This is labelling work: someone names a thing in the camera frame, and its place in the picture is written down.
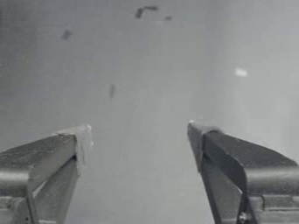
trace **screw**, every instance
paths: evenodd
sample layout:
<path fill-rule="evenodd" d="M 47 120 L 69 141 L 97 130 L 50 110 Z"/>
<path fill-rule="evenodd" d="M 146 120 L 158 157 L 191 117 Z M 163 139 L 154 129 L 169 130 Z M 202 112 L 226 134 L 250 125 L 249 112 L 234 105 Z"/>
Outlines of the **screw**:
<path fill-rule="evenodd" d="M 243 213 L 241 213 L 238 219 L 239 219 L 239 222 L 241 222 L 242 224 L 245 224 L 245 223 L 247 223 L 247 221 L 250 221 L 251 216 L 250 216 L 249 213 L 245 213 L 245 212 L 243 212 Z"/>

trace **white wall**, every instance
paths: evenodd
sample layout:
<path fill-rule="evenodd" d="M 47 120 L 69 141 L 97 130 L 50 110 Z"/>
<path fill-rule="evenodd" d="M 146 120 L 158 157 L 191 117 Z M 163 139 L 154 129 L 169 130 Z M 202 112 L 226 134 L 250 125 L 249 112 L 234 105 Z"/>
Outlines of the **white wall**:
<path fill-rule="evenodd" d="M 298 1 L 0 3 L 2 149 L 94 126 L 67 223 L 213 223 L 191 119 L 299 160 Z"/>

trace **bright spot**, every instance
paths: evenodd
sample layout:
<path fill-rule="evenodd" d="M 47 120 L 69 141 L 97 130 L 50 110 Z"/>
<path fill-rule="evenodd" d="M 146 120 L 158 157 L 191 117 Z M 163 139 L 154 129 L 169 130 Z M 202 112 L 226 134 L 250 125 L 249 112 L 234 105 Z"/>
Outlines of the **bright spot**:
<path fill-rule="evenodd" d="M 242 78 L 247 78 L 249 77 L 249 71 L 247 70 L 245 70 L 243 68 L 237 68 L 235 69 L 235 75 L 238 76 L 238 77 L 242 77 Z"/>

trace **gray surface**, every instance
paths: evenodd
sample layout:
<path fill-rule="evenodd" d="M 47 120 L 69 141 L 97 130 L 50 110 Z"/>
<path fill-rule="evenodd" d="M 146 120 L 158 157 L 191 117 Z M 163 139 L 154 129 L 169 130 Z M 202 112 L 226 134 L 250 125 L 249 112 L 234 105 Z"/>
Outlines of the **gray surface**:
<path fill-rule="evenodd" d="M 94 126 L 67 223 L 213 223 L 191 119 L 299 160 L 297 0 L 0 4 L 2 149 Z"/>

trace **gray background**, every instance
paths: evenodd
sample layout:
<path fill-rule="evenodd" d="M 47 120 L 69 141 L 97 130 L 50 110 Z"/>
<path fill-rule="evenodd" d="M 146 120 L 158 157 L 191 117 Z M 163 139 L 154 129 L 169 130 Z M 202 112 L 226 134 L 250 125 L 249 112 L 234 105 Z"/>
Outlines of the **gray background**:
<path fill-rule="evenodd" d="M 298 0 L 0 0 L 0 11 L 2 149 L 94 127 L 67 223 L 213 223 L 191 119 L 299 160 Z"/>

